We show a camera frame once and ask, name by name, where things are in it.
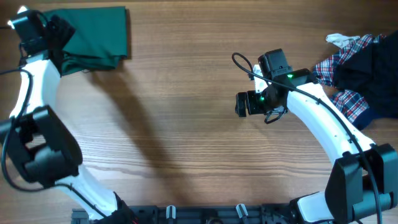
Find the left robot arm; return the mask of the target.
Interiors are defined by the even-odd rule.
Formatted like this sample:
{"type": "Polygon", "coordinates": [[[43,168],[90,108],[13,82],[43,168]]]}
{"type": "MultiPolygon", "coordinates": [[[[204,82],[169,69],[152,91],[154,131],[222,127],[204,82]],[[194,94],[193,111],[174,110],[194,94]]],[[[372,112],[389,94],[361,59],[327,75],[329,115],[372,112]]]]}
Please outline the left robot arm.
{"type": "Polygon", "coordinates": [[[79,203],[90,223],[139,223],[116,192],[101,185],[83,165],[81,149],[52,109],[62,77],[63,47],[74,28],[58,16],[21,8],[8,21],[21,42],[17,103],[1,121],[1,169],[20,192],[59,189],[79,203]]]}

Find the green cloth garment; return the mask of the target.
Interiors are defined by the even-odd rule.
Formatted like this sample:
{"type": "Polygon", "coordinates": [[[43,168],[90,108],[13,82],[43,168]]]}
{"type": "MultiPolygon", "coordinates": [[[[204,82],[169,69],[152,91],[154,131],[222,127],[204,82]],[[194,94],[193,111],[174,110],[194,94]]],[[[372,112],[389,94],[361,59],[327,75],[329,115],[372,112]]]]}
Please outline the green cloth garment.
{"type": "Polygon", "coordinates": [[[124,6],[44,12],[47,18],[58,16],[75,29],[63,48],[62,75],[83,70],[113,70],[128,58],[126,13],[124,6]]]}

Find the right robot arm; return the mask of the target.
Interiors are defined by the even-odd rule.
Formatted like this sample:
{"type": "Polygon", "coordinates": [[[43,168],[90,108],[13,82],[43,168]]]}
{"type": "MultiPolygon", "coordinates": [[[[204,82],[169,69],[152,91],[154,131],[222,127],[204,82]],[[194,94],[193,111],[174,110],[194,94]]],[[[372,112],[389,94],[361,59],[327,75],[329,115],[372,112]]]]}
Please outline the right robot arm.
{"type": "Polygon", "coordinates": [[[292,223],[351,223],[397,207],[397,151],[358,131],[326,97],[307,69],[245,71],[255,89],[236,94],[240,117],[264,114],[266,124],[296,115],[326,152],[332,170],[325,190],[291,201],[292,223]]]}

